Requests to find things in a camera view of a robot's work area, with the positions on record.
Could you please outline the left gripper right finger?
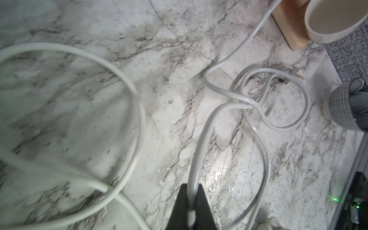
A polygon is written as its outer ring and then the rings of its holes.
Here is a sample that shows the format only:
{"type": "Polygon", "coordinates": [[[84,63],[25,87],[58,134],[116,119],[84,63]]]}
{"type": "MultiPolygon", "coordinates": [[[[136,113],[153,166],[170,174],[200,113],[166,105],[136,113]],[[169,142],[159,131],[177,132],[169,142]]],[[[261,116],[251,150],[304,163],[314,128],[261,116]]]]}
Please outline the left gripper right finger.
{"type": "Polygon", "coordinates": [[[199,184],[195,198],[195,230],[217,230],[202,184],[199,184]]]}

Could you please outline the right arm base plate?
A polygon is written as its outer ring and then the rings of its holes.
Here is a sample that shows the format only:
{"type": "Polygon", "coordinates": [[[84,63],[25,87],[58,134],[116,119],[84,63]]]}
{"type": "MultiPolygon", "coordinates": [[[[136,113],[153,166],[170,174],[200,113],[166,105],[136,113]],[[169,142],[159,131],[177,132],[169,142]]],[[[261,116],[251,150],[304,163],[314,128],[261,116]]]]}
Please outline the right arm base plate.
{"type": "Polygon", "coordinates": [[[368,180],[364,173],[356,172],[334,229],[368,229],[368,180]]]}

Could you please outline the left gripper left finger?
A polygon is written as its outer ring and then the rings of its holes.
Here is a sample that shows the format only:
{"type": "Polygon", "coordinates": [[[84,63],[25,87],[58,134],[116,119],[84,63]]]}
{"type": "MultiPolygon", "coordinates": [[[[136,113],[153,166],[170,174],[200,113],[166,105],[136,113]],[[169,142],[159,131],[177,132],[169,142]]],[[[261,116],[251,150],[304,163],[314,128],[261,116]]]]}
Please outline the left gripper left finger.
{"type": "Polygon", "coordinates": [[[187,230],[188,198],[186,194],[187,184],[182,184],[172,209],[166,230],[187,230]]]}

